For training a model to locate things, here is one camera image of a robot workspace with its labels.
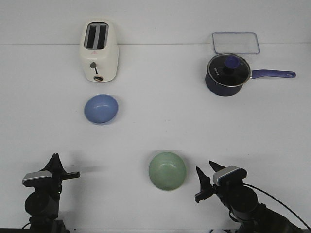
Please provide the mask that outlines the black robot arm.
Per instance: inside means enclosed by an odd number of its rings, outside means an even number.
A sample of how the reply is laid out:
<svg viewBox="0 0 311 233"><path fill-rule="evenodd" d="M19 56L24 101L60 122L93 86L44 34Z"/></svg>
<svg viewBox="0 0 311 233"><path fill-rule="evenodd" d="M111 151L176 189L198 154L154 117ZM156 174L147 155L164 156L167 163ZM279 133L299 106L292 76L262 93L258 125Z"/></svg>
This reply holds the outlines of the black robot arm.
<svg viewBox="0 0 311 233"><path fill-rule="evenodd" d="M247 171L237 166L222 166L213 161L209 165L214 170L210 178L196 167L200 181L200 192L195 194L195 201L199 203L212 195L216 195L221 203L229 210L229 217L240 227L237 233L303 233L304 230L295 226L285 216L269 209L265 204L259 203L258 196L254 189L268 195L294 216L296 215L284 203L277 200L267 192L245 184L243 179Z"/></svg>
<svg viewBox="0 0 311 233"><path fill-rule="evenodd" d="M80 177L80 172L66 172L58 153L54 153L43 169L27 173L22 179L25 187L33 187L25 201L25 211L30 214L33 233L69 233L64 221L58 219L62 181Z"/></svg>

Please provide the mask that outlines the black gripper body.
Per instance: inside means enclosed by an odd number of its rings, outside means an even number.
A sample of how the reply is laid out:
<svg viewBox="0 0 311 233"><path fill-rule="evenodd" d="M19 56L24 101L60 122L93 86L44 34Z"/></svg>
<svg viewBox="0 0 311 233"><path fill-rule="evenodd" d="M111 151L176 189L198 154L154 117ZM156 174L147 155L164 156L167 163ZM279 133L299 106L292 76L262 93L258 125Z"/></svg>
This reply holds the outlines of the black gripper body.
<svg viewBox="0 0 311 233"><path fill-rule="evenodd" d="M52 175L52 180L49 182L45 182L42 186L34 187L36 190L44 190L48 193L52 194L61 194L62 192L62 181L70 180L80 177L80 172L71 172L66 174L56 174Z"/></svg>
<svg viewBox="0 0 311 233"><path fill-rule="evenodd" d="M211 197L213 194L216 194L222 202L226 199L226 196L229 191L233 190L235 187L243 186L243 181L242 183L234 183L234 184L229 184L225 186L217 186L215 184L211 184L211 188L208 190L205 190L203 192L199 192L195 194L195 201L198 203L201 200L205 200L209 197Z"/></svg>

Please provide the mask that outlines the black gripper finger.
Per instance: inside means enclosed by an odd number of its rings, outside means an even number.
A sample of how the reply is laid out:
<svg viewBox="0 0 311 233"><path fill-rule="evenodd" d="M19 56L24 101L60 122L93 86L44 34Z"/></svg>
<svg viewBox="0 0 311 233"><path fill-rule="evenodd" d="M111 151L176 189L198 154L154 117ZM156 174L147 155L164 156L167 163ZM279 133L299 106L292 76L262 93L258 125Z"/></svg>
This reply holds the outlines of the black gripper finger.
<svg viewBox="0 0 311 233"><path fill-rule="evenodd" d="M203 192L211 188L210 177L206 176L204 172L197 166L196 167L197 175L200 182L200 191Z"/></svg>
<svg viewBox="0 0 311 233"><path fill-rule="evenodd" d="M54 165L55 165L55 169L54 169L55 173L57 173L57 174L66 174L66 171L64 170L64 168L62 166L62 163L61 163L61 160L60 160L60 157L59 157L58 153L55 154Z"/></svg>
<svg viewBox="0 0 311 233"><path fill-rule="evenodd" d="M56 158L56 154L54 153L51 157L51 159L48 161L48 163L44 166L43 169L41 169L40 171L49 171L52 172L53 171L53 167L54 167L54 162L55 162L55 158Z"/></svg>
<svg viewBox="0 0 311 233"><path fill-rule="evenodd" d="M220 164L218 164L218 163L215 163L215 162L213 162L213 161L211 161L211 160L209 160L209 165L210 165L211 168L214 170L214 172L218 172L218 171L220 171L220 170L226 168L225 166L222 166L222 165L220 165Z"/></svg>

